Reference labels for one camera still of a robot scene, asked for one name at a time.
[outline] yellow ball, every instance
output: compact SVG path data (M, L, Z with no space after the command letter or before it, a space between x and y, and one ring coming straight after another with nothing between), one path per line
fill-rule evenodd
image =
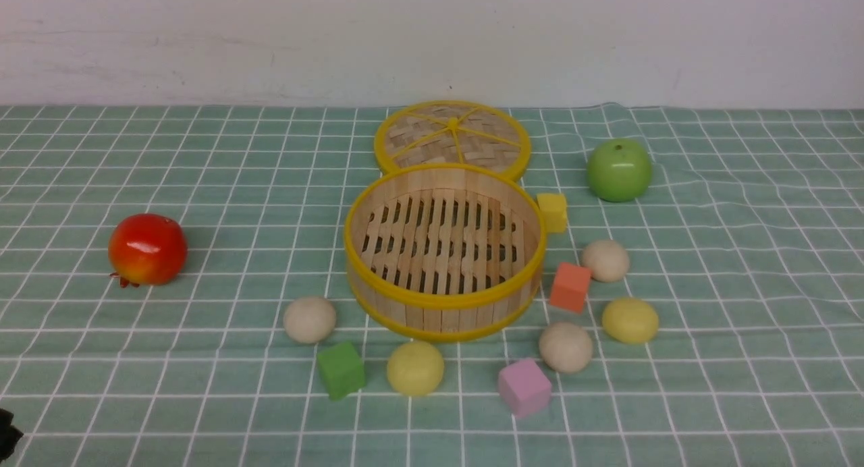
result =
M624 344L644 344L657 335L660 317L648 302L633 297L616 298L603 310L603 331Z
M444 357L423 341L402 344L387 360L387 381L397 393L426 396L444 379Z

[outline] beige ball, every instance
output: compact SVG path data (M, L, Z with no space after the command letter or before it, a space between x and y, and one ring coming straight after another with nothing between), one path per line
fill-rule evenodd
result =
M327 298L297 298L285 308L283 325L288 337L300 344L315 344L336 327L336 309Z
M623 279L630 270L627 250L614 240L596 240L585 246L580 263L591 270L593 279L602 282Z
M589 333L575 323L552 323L540 335L540 357L559 373L571 375L582 371L592 356L593 342Z

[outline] white wall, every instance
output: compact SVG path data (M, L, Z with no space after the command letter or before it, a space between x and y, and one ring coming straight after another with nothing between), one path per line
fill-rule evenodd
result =
M0 0L0 104L864 107L864 0Z

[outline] orange cube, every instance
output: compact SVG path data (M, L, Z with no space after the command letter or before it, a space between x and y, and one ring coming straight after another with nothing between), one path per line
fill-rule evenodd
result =
M549 303L559 309L583 313L591 285L591 270L572 263L558 265Z

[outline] artificial apple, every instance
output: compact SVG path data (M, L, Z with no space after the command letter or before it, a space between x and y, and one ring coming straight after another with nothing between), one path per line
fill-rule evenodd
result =
M165 285L186 262L186 237L173 219L158 214L135 214L114 229L108 242L112 277L127 285Z
M615 138L595 148L587 163L589 188L600 199L626 202L651 185L651 156L632 138Z

